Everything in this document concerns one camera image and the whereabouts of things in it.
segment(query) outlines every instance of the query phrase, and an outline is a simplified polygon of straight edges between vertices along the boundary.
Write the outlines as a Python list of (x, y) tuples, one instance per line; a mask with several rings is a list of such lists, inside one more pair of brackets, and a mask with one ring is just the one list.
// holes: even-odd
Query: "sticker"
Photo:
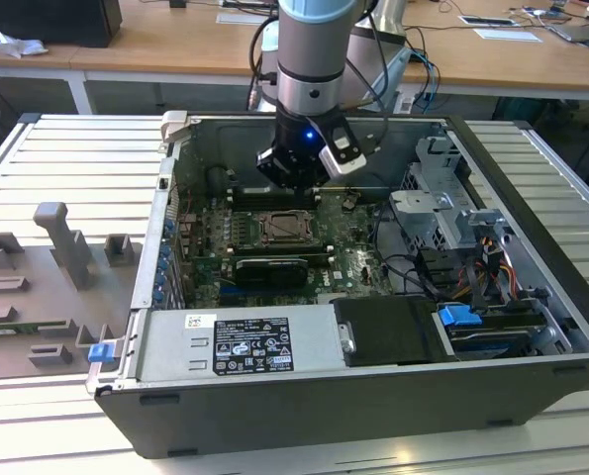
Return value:
[(213, 325), (218, 376), (294, 371), (288, 319), (214, 319)]
[(184, 321), (186, 329), (211, 329), (215, 326), (217, 314), (187, 314)]

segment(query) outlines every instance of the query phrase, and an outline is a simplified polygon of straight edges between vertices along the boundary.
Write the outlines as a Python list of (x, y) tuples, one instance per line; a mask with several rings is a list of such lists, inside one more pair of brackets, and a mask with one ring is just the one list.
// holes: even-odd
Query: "laptop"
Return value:
[(565, 38), (568, 42), (582, 43), (589, 40), (589, 27), (547, 25), (546, 28)]

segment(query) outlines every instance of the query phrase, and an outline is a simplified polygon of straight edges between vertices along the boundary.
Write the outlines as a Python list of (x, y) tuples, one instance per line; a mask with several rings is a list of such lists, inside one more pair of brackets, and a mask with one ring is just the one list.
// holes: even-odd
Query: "robotic arm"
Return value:
[(280, 0), (276, 128), (257, 168), (305, 191), (366, 164), (378, 147), (357, 138), (339, 107), (349, 34), (375, 0)]

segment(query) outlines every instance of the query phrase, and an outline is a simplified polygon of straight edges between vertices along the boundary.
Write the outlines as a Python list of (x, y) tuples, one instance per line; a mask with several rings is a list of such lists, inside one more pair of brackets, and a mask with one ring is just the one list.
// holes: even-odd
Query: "barcode sticker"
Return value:
[(217, 314), (187, 314), (184, 326), (187, 329), (212, 329)]

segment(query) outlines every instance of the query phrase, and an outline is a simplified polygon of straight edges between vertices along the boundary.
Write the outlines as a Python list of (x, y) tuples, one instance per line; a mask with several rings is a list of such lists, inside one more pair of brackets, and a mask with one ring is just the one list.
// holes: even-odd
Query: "white tissue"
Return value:
[(17, 40), (0, 32), (0, 51), (21, 58), (22, 54), (43, 54), (48, 52), (39, 40)]

